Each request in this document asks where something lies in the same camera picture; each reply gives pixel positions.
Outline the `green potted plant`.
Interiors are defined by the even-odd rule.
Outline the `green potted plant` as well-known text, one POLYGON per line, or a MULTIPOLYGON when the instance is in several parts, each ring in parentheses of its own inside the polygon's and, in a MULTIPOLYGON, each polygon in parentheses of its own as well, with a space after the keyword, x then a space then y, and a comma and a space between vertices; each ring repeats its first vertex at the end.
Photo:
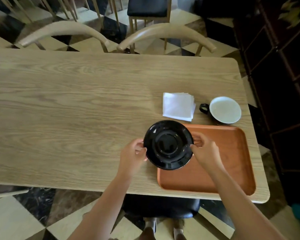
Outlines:
POLYGON ((292 29, 300 23, 300 0, 287 0, 280 8, 278 20, 287 23, 286 29, 292 29))

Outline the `person's leg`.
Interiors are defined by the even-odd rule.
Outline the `person's leg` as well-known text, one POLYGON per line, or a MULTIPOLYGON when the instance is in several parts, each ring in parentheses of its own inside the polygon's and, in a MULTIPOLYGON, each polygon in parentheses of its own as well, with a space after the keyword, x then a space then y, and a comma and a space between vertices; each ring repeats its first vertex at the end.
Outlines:
POLYGON ((145 222, 144 230, 139 236, 139 240, 156 240, 157 218, 143 218, 145 222))
POLYGON ((173 219, 173 237, 174 240, 187 240, 184 235, 185 220, 181 218, 173 219))

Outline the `dark wooden shelf unit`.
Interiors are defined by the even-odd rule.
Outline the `dark wooden shelf unit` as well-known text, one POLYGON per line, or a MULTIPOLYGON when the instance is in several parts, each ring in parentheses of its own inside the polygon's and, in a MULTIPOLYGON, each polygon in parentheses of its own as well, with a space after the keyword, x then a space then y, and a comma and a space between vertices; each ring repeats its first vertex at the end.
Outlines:
POLYGON ((300 204, 300 23, 278 20, 287 0, 239 0, 236 38, 290 205, 300 204))

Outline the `black padded chair seat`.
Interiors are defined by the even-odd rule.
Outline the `black padded chair seat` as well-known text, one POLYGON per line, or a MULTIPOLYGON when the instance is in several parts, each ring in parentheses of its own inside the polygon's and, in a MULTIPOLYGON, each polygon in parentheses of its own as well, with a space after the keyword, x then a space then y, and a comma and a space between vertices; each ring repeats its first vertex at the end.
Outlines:
POLYGON ((200 199, 126 194, 122 209, 131 217, 188 219, 198 214, 200 199))

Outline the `light wooden chair frame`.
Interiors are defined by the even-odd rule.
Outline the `light wooden chair frame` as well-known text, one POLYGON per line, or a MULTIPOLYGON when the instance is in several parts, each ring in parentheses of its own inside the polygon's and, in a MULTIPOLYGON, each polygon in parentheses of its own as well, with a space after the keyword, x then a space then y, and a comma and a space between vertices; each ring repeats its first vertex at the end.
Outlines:
POLYGON ((81 23, 102 18, 109 0, 0 0, 0 17, 25 24, 52 18, 81 23))

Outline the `person's left forearm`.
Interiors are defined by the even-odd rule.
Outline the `person's left forearm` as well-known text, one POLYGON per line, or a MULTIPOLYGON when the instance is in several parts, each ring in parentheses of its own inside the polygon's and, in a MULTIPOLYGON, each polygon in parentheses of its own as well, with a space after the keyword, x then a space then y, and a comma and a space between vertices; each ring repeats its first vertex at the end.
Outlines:
POLYGON ((117 173, 67 240, 108 240, 132 177, 131 173, 117 173))

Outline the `black cup with white inside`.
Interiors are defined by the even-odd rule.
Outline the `black cup with white inside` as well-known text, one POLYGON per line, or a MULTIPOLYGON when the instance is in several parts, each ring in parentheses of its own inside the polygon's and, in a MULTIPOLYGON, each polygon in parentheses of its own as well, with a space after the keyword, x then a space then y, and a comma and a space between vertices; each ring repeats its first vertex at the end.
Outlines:
POLYGON ((200 112, 208 115, 216 125, 232 125, 242 116, 240 105, 232 98, 226 96, 215 97, 209 104, 199 106, 200 112))

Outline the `person's right leg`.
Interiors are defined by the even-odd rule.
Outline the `person's right leg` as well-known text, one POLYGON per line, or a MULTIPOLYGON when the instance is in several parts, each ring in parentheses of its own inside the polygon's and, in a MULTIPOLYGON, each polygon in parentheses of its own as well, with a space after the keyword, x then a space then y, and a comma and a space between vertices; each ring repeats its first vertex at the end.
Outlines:
POLYGON ((173 219, 173 237, 174 240, 187 240, 184 235, 185 220, 181 218, 173 219))

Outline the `light wooden curved-back chair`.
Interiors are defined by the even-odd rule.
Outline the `light wooden curved-back chair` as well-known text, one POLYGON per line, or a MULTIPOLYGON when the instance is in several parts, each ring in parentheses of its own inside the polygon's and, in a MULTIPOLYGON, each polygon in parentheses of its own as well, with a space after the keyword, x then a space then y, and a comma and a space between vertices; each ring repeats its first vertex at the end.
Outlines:
POLYGON ((128 38, 122 41, 117 46, 117 50, 124 52, 128 47, 131 47, 130 53, 134 53, 134 43, 152 38, 189 39, 195 41, 199 44, 195 56, 200 55, 203 47, 205 47, 210 53, 213 53, 217 50, 216 46, 212 42, 210 42, 205 36, 201 35, 197 31, 184 25, 176 25, 172 23, 153 24, 145 27, 131 34, 128 38))
POLYGON ((88 53, 117 53, 118 44, 108 40, 95 29, 75 21, 58 21, 48 24, 29 34, 17 42, 18 46, 27 48, 35 45, 40 50, 47 50, 40 41, 53 36, 87 37, 85 40, 76 41, 68 45, 67 51, 88 53))

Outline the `person's right hand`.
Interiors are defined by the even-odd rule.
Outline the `person's right hand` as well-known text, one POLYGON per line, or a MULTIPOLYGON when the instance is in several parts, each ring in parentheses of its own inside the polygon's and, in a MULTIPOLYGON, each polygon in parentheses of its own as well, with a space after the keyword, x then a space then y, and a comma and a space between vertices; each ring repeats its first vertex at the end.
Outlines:
POLYGON ((191 135, 194 144, 203 144, 202 155, 194 155, 199 164, 210 174, 225 171, 216 143, 200 132, 192 132, 191 135))

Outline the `wooden chair with black cushion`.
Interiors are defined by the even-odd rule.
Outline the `wooden chair with black cushion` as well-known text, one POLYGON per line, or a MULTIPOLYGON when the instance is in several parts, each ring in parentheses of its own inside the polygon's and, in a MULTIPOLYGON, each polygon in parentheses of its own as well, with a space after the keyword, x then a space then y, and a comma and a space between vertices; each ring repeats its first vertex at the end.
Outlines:
POLYGON ((170 23, 172 0, 129 0, 127 15, 131 34, 137 31, 133 21, 161 21, 170 23))

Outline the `person's right forearm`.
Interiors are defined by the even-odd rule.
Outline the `person's right forearm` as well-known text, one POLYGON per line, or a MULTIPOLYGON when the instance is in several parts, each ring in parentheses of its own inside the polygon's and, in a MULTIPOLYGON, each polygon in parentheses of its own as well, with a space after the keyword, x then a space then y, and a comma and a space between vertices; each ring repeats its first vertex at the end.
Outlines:
POLYGON ((286 240, 226 170, 214 171, 209 175, 216 185, 218 194, 235 226, 237 239, 286 240))

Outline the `person's left hand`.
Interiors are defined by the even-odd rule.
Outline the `person's left hand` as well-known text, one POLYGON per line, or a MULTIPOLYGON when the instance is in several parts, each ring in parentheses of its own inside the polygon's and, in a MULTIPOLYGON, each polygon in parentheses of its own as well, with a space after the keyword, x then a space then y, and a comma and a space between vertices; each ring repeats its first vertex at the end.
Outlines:
POLYGON ((137 138, 129 142, 122 149, 116 178, 131 180, 139 171, 141 165, 145 162, 137 159, 137 150, 140 150, 141 148, 144 148, 144 140, 142 138, 137 138))

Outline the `person's left leg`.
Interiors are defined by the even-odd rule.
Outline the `person's left leg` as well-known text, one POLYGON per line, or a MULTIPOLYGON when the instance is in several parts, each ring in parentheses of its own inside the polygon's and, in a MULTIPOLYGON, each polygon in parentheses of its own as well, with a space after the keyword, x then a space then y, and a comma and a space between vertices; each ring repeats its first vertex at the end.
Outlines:
POLYGON ((157 218, 143 218, 145 222, 144 230, 139 236, 139 240, 156 240, 157 218))

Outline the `black saucer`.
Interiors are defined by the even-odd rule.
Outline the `black saucer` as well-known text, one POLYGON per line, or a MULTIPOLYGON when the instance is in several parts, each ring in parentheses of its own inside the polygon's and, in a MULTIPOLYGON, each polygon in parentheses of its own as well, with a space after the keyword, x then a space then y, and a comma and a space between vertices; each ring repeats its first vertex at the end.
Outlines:
POLYGON ((177 121, 163 120, 153 124, 144 136, 148 160, 167 171, 184 167, 192 158, 190 145, 194 144, 190 131, 177 121))

